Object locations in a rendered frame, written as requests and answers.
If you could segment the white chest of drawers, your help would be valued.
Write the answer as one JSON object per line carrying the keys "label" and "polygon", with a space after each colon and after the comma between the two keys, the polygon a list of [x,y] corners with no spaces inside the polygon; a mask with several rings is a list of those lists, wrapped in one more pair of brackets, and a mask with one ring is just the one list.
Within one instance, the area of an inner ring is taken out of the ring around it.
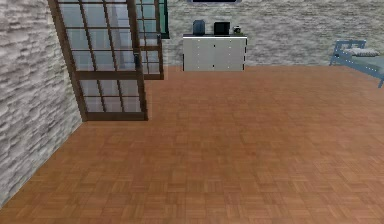
{"label": "white chest of drawers", "polygon": [[185,34],[184,71],[243,71],[248,38],[245,35]]}

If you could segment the brown glass-paned room door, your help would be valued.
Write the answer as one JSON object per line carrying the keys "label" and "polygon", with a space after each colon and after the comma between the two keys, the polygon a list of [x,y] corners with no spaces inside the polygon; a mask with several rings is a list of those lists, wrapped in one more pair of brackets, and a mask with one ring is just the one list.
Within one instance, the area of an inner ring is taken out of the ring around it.
{"label": "brown glass-paned room door", "polygon": [[142,68],[147,80],[163,80],[159,0],[135,0]]}
{"label": "brown glass-paned room door", "polygon": [[135,0],[48,0],[48,5],[81,119],[147,120]]}

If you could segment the blue framed bed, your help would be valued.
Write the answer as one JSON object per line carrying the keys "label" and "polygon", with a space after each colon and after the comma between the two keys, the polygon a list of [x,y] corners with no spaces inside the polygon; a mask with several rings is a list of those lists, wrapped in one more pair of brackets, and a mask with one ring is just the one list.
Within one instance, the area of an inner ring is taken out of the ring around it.
{"label": "blue framed bed", "polygon": [[365,40],[337,40],[329,65],[340,64],[375,77],[378,87],[384,85],[384,55],[373,55],[374,50],[365,47]]}

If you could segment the dark green framed window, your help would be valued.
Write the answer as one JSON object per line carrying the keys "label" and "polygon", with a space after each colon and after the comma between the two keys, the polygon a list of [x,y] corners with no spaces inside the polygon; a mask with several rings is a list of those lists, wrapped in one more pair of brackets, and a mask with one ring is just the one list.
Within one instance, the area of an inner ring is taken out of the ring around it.
{"label": "dark green framed window", "polygon": [[159,0],[160,28],[163,39],[169,38],[167,0]]}

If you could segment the black square box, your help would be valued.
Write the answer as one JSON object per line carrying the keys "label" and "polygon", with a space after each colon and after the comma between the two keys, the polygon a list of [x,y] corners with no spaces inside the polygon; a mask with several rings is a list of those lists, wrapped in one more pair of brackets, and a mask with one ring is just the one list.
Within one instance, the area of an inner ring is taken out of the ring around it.
{"label": "black square box", "polygon": [[230,30],[229,22],[215,22],[214,34],[215,35],[228,35]]}

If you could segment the blue-grey rounded box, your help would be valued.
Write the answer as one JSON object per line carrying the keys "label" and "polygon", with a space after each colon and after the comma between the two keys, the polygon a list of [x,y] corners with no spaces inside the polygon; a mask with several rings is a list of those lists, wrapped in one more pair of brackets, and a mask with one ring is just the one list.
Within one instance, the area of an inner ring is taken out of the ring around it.
{"label": "blue-grey rounded box", "polygon": [[196,36],[202,36],[205,34],[205,21],[195,20],[193,22],[193,34]]}

